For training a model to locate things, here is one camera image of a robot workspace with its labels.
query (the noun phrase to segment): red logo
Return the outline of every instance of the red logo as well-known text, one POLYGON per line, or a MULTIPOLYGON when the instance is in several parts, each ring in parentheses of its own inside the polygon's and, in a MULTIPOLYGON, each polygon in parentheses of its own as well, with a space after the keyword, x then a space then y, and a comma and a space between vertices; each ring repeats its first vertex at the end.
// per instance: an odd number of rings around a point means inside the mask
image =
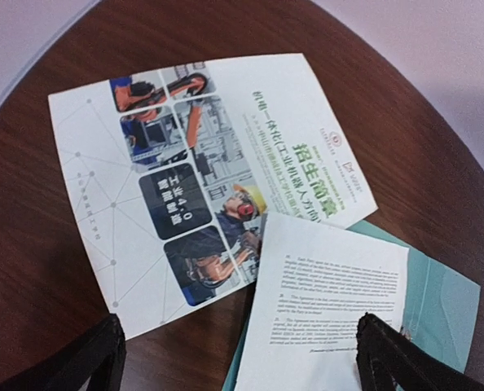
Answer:
POLYGON ((339 147, 341 145, 341 136, 337 132, 331 132, 329 135, 332 145, 339 147))

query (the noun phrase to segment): red ear muffs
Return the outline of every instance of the red ear muffs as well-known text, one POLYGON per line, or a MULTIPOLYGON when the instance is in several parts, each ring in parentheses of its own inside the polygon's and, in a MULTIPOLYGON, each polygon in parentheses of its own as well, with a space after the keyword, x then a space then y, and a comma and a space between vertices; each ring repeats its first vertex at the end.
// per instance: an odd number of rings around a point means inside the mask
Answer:
POLYGON ((251 218, 255 213, 255 207, 252 206, 251 204, 242 204, 236 209, 236 211, 238 212, 240 217, 242 217, 244 220, 245 219, 251 220, 251 218))

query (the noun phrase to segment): logo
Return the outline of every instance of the logo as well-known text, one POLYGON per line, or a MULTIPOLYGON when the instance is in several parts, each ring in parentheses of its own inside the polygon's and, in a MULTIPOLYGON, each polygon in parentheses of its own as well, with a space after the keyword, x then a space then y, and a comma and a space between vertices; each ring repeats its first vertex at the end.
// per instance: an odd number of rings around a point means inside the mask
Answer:
POLYGON ((341 145, 341 136, 337 132, 331 132, 329 135, 332 145, 339 147, 341 145))
POLYGON ((344 167, 344 169, 347 170, 348 173, 354 172, 353 163, 351 161, 349 163, 343 164, 343 167, 344 167))

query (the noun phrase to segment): dark brown table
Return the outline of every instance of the dark brown table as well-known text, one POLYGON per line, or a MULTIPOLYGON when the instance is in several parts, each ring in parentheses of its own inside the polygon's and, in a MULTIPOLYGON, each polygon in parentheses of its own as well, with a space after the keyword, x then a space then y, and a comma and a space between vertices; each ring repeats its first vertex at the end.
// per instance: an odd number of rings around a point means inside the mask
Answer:
MULTIPOLYGON (((297 51, 371 184, 380 210, 368 220, 481 284, 466 373, 484 383, 484 173, 407 80, 306 0, 108 0, 19 84, 0 110, 0 381, 107 313, 64 188, 47 95, 197 60, 297 51)), ((129 341, 123 389, 220 389, 252 291, 129 341)))

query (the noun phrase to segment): white wall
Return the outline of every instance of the white wall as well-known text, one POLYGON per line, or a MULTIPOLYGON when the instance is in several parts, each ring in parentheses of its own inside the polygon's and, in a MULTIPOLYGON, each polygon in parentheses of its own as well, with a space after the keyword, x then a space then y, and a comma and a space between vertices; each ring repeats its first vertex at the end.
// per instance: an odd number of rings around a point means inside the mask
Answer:
POLYGON ((484 168, 484 0, 314 0, 393 64, 484 168))
POLYGON ((0 0, 0 105, 51 43, 98 1, 0 0))

